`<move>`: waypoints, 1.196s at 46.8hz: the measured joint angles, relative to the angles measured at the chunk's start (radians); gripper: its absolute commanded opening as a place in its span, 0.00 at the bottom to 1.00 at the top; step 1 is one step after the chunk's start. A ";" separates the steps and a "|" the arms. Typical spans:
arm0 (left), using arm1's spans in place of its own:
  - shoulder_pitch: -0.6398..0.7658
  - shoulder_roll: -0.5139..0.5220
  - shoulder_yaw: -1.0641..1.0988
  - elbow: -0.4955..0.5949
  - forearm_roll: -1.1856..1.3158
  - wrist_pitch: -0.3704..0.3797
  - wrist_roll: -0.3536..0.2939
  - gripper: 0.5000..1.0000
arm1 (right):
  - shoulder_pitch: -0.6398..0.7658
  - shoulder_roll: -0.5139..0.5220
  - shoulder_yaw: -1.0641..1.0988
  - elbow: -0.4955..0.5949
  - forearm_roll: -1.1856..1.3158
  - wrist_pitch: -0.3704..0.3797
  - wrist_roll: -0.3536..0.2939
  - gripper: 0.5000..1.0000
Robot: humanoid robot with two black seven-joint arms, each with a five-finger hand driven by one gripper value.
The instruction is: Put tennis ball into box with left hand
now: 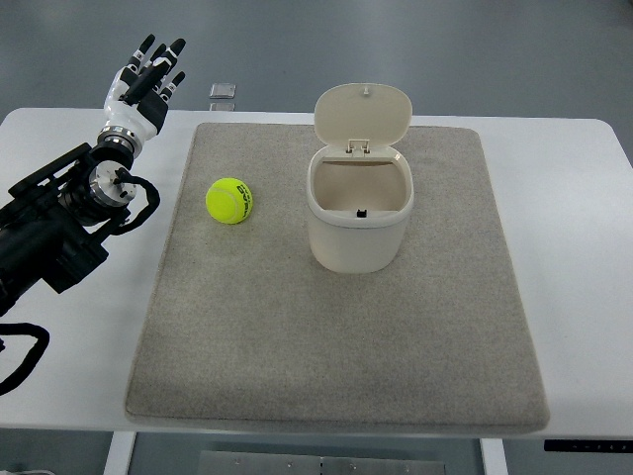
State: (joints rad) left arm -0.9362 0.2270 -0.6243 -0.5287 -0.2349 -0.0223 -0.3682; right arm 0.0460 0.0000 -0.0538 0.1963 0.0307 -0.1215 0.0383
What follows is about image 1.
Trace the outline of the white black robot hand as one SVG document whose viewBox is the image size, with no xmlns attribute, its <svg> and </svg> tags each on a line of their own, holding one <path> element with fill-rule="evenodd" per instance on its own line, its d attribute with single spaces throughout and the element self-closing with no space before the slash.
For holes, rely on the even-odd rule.
<svg viewBox="0 0 633 475">
<path fill-rule="evenodd" d="M 186 41 L 153 47 L 154 42 L 149 35 L 115 74 L 104 103 L 106 126 L 127 129 L 142 142 L 160 133 L 169 102 L 185 78 L 184 71 L 172 72 Z"/>
</svg>

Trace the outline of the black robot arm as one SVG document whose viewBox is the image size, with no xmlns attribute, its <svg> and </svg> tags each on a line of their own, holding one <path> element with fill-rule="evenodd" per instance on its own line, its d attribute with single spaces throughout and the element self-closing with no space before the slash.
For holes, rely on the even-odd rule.
<svg viewBox="0 0 633 475">
<path fill-rule="evenodd" d="M 157 210 L 160 195 L 131 168 L 144 139 L 107 126 L 10 188 L 1 210 L 1 311 L 38 281 L 63 293 L 108 257 L 103 242 L 129 233 Z"/>
</svg>

